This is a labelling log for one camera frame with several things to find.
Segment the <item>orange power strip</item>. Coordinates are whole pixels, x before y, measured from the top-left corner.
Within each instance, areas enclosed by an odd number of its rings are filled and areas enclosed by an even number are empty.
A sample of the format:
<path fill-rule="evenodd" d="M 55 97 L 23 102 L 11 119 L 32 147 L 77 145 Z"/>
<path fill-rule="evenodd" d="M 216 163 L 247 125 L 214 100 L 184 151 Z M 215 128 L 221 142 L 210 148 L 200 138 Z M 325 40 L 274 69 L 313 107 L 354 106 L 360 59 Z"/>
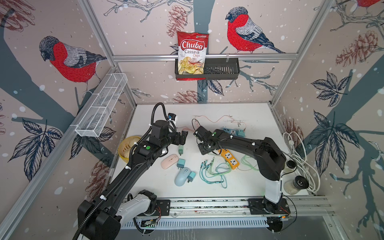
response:
<path fill-rule="evenodd" d="M 239 165 L 239 161 L 227 149 L 221 149 L 221 156 L 227 161 L 232 170 L 235 170 Z"/>

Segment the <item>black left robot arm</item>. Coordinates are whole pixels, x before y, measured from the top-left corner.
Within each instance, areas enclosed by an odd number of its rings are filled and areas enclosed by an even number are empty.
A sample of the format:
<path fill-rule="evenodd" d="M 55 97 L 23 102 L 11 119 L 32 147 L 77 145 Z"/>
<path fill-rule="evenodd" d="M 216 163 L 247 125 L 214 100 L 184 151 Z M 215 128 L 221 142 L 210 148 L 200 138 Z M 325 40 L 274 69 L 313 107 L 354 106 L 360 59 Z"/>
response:
<path fill-rule="evenodd" d="M 92 201 L 83 201 L 78 208 L 77 240 L 85 236 L 89 240 L 114 240 L 126 222 L 140 214 L 155 212 L 157 197 L 143 190 L 124 203 L 130 190 L 153 163 L 168 153 L 169 145 L 184 145 L 188 132 L 177 132 L 176 115 L 164 113 L 164 120 L 155 121 L 157 103 L 151 114 L 147 132 L 134 144 L 129 152 L 129 162 L 119 175 Z"/>

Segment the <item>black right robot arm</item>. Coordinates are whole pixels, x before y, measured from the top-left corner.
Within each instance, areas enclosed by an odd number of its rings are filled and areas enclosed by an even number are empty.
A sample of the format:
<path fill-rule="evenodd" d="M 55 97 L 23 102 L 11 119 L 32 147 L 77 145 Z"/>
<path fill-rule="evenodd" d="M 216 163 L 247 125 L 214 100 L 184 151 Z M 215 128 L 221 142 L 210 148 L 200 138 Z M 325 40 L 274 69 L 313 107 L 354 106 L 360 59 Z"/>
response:
<path fill-rule="evenodd" d="M 250 206 L 258 214 L 289 214 L 287 200 L 283 198 L 282 176 L 286 155 L 271 138 L 253 140 L 231 135 L 223 130 L 210 132 L 200 126 L 194 132 L 202 155 L 215 150 L 232 150 L 252 157 L 257 161 L 260 174 L 265 180 L 265 194 L 260 204 Z"/>

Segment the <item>light blue computer mouse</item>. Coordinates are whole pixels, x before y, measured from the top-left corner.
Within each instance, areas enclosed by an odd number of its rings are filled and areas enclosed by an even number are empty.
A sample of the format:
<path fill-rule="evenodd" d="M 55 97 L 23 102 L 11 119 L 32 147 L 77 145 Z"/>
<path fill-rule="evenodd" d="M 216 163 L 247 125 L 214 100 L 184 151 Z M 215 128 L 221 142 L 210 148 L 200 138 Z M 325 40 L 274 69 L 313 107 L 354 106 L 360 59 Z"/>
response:
<path fill-rule="evenodd" d="M 175 185 L 177 187 L 183 186 L 187 182 L 190 173 L 191 173 L 191 170 L 189 168 L 187 167 L 182 168 L 175 178 Z"/>

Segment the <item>teal charger plug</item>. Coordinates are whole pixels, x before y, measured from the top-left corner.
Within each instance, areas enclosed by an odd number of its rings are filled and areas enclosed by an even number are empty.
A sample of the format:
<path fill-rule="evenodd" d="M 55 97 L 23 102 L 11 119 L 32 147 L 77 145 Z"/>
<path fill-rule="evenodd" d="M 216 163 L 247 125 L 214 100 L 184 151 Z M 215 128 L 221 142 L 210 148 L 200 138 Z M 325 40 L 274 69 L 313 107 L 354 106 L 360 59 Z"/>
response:
<path fill-rule="evenodd" d="M 187 177 L 187 182 L 191 183 L 194 180 L 195 177 L 196 177 L 196 173 L 195 172 L 190 172 L 190 174 Z"/>
<path fill-rule="evenodd" d="M 179 159 L 178 162 L 177 162 L 177 168 L 181 170 L 182 168 L 185 167 L 185 163 L 186 163 L 186 160 Z"/>

